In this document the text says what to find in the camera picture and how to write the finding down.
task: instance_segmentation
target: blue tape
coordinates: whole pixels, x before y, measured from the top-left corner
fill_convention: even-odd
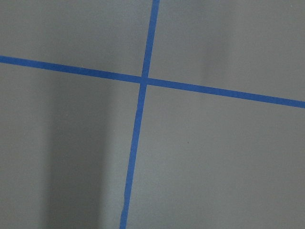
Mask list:
[[[143,78],[139,77],[139,76],[120,74],[120,73],[111,73],[111,72],[99,71],[99,70],[94,70],[94,69],[79,68],[79,67],[55,64],[55,63],[48,63],[48,62],[32,61],[32,60],[26,60],[26,59],[15,58],[15,57],[0,56],[0,62],[20,65],[20,66],[26,66],[26,67],[32,67],[32,68],[46,69],[46,70],[57,71],[57,72],[73,73],[73,74],[93,76],[93,77],[98,77],[98,78],[113,79],[113,80],[119,80],[119,81],[131,82],[131,83],[144,83]],[[305,102],[299,101],[299,100],[285,99],[285,98],[279,98],[279,97],[273,97],[273,96],[267,96],[267,95],[261,95],[261,94],[252,94],[252,93],[246,93],[246,92],[226,90],[226,89],[221,89],[221,88],[200,86],[200,85],[195,85],[195,84],[159,80],[159,79],[153,79],[153,78],[148,78],[148,79],[145,79],[144,81],[146,82],[146,84],[152,85],[152,86],[173,88],[173,89],[178,89],[178,90],[199,92],[199,93],[205,93],[205,94],[215,94],[215,95],[221,95],[221,96],[239,98],[239,99],[246,99],[246,100],[252,100],[252,101],[259,101],[259,102],[270,103],[270,104],[279,104],[279,105],[305,108]]]
[[[137,157],[141,122],[142,122],[146,88],[147,88],[147,79],[148,79],[149,68],[150,68],[150,64],[151,64],[154,33],[155,33],[155,29],[156,29],[158,9],[159,9],[159,0],[153,0],[152,2],[153,2],[152,11],[151,11],[151,16],[150,16],[150,21],[149,21],[145,55],[144,55],[144,61],[143,61],[143,69],[142,69],[142,77],[141,77],[142,81],[141,81],[140,89],[139,89],[137,112],[136,112],[135,120],[134,120],[132,145],[131,145],[131,149],[130,149],[127,176],[126,176],[126,185],[125,185],[125,192],[124,192],[124,206],[123,206],[123,210],[121,213],[120,229],[126,229],[126,225],[127,225],[129,203],[130,203],[130,198],[131,198],[131,193],[132,193],[132,181],[133,181],[133,175],[134,175],[134,167],[135,167],[135,161],[136,161],[136,157]]]
[[[67,66],[67,65],[62,65],[62,64],[47,63],[47,62],[41,62],[41,61],[32,61],[32,60],[26,60],[26,59],[8,57],[8,56],[0,56],[0,62],[20,65],[20,66],[26,66],[26,67],[32,67],[32,68],[52,70],[52,71],[63,72],[63,73],[73,73],[73,74],[87,75],[87,76],[93,76],[93,77],[98,77],[98,78],[120,80],[120,81],[132,82],[132,83],[141,82],[141,78],[139,76],[134,76],[134,75],[111,73],[111,72],[99,71],[99,70],[88,69],[88,68],[72,67],[72,66]]]
[[[284,98],[272,97],[272,96],[261,95],[261,94],[238,92],[238,91],[232,91],[232,90],[226,90],[226,89],[220,89],[220,88],[214,88],[214,87],[199,86],[199,85],[188,84],[188,83],[171,82],[171,81],[158,80],[158,79],[152,79],[152,78],[147,79],[147,84],[153,85],[153,86],[159,86],[159,87],[167,87],[167,88],[191,91],[191,92],[215,94],[215,95],[221,95],[221,96],[232,97],[232,98],[259,101],[259,102],[264,102],[264,103],[280,104],[280,105],[286,105],[286,106],[305,108],[304,101],[284,99]]]

